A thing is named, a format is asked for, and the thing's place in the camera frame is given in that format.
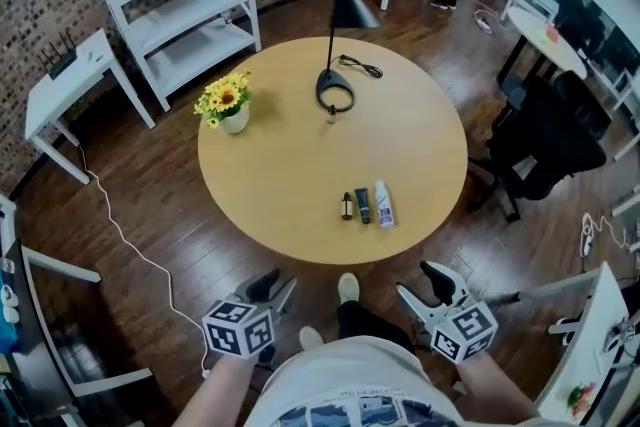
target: white bottle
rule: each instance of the white bottle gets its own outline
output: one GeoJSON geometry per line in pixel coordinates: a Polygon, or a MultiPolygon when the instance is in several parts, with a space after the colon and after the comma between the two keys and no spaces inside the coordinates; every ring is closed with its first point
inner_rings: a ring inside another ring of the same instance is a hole
{"type": "Polygon", "coordinates": [[[376,182],[376,205],[378,205],[378,220],[381,228],[391,228],[395,225],[391,210],[389,192],[382,180],[376,182]]]}

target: sunflower bouquet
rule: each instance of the sunflower bouquet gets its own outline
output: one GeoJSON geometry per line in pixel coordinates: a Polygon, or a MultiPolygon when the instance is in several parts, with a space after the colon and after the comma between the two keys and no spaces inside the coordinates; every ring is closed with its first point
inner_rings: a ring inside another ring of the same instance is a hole
{"type": "Polygon", "coordinates": [[[204,88],[194,106],[194,114],[206,120],[211,128],[217,128],[220,122],[240,112],[251,102],[249,70],[231,73],[216,80],[204,88]]]}

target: round wooden table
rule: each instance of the round wooden table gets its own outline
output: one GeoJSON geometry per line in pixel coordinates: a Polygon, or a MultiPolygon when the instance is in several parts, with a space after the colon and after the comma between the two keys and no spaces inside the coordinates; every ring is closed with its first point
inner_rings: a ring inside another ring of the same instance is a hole
{"type": "Polygon", "coordinates": [[[252,72],[249,124],[229,135],[201,123],[200,168],[224,213],[261,244],[310,262],[381,260],[422,241],[449,215],[467,171],[465,134],[454,106],[418,66],[346,38],[335,39],[334,56],[375,64],[384,77],[336,61],[356,104],[328,124],[315,99],[328,45],[329,38],[289,41],[238,66],[252,72]],[[378,225],[376,180],[389,190],[393,228],[378,225]],[[369,225],[357,211],[361,187],[369,190],[369,225]],[[354,202],[350,221],[340,216],[345,192],[354,202]]]}
{"type": "Polygon", "coordinates": [[[556,42],[551,41],[546,34],[549,25],[544,20],[535,17],[519,7],[509,8],[507,15],[521,36],[513,52],[511,52],[511,55],[498,74],[498,83],[501,84],[507,76],[527,41],[541,54],[529,72],[528,78],[538,73],[547,59],[551,61],[551,66],[549,66],[549,69],[543,75],[547,80],[551,79],[557,68],[560,68],[562,71],[573,71],[583,80],[587,78],[587,68],[578,53],[569,45],[567,40],[560,35],[558,35],[556,42]]]}

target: lamp base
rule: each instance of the lamp base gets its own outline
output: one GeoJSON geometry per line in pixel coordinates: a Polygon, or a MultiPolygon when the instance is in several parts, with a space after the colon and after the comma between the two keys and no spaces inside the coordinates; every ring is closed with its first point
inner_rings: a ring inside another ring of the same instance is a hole
{"type": "Polygon", "coordinates": [[[320,106],[324,110],[329,111],[330,106],[325,103],[322,95],[327,89],[332,88],[342,89],[351,97],[351,103],[349,103],[349,105],[347,105],[346,107],[336,107],[336,112],[347,112],[348,110],[351,110],[351,108],[356,103],[355,93],[353,92],[353,89],[351,89],[351,85],[346,81],[346,79],[333,70],[322,70],[322,72],[320,72],[320,75],[318,76],[318,82],[316,83],[316,99],[318,100],[320,106]]]}

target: black desk lamp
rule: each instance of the black desk lamp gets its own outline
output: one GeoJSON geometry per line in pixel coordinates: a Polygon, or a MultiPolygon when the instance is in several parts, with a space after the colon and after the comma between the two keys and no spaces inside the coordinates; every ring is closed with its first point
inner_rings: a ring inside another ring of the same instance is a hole
{"type": "Polygon", "coordinates": [[[329,55],[327,57],[327,69],[322,70],[316,84],[316,98],[318,103],[327,111],[333,106],[327,105],[322,99],[322,94],[331,88],[345,91],[351,102],[346,107],[335,108],[335,112],[345,112],[353,107],[355,96],[349,83],[339,73],[331,70],[331,51],[333,50],[333,34],[336,29],[367,29],[380,27],[380,22],[362,0],[334,0],[333,13],[331,15],[331,36],[329,38],[329,55]]]}

